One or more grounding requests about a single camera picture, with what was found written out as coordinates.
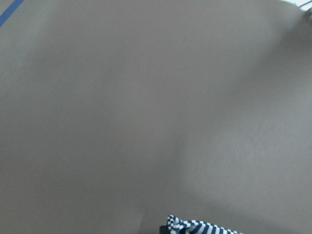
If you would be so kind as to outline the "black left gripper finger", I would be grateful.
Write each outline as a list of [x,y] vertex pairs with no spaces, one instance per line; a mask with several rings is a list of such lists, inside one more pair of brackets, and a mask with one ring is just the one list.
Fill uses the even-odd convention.
[[168,234],[168,226],[163,225],[159,227],[159,234]]

